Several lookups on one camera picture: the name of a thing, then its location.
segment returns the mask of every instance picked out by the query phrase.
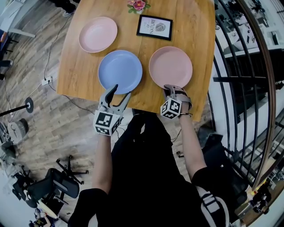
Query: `electrical outlet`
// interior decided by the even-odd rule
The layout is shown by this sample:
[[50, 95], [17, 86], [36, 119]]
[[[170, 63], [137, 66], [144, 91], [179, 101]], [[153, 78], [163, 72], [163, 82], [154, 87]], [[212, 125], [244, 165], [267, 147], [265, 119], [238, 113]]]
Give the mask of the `electrical outlet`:
[[46, 77], [45, 79], [43, 79], [41, 81], [41, 84], [44, 86], [44, 85], [47, 85], [48, 83], [52, 83], [52, 76], [49, 76], [49, 77]]

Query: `wrist strap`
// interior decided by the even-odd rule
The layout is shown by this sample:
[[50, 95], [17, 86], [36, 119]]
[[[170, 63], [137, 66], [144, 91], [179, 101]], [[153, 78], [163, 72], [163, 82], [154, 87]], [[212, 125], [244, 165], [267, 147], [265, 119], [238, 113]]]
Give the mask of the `wrist strap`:
[[178, 118], [180, 118], [182, 115], [189, 115], [190, 117], [192, 116], [191, 113], [180, 113], [179, 116], [178, 116]]

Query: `blue plate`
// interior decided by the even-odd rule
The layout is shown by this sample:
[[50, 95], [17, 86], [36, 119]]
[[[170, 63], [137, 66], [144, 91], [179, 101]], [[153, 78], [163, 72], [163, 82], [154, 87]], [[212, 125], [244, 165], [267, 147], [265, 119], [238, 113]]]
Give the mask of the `blue plate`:
[[99, 65], [99, 81], [105, 89], [118, 84], [115, 94], [126, 94], [140, 83], [142, 72], [136, 55], [129, 51], [113, 51]]

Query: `picture frame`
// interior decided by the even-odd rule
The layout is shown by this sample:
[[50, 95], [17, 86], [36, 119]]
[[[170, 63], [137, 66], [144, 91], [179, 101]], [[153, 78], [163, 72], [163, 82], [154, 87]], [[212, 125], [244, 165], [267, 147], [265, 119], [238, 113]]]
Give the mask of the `picture frame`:
[[140, 15], [136, 35], [172, 40], [173, 20]]

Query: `flower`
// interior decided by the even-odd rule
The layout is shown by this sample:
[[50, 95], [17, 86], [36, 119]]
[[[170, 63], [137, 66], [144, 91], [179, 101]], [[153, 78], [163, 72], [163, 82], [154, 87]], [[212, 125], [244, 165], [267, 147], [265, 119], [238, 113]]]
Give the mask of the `flower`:
[[142, 0], [136, 0], [135, 3], [133, 4], [133, 7], [137, 11], [140, 11], [145, 7], [145, 5], [146, 5], [146, 2], [144, 2]]
[[135, 0], [128, 0], [127, 2], [129, 5], [133, 5], [135, 3]]

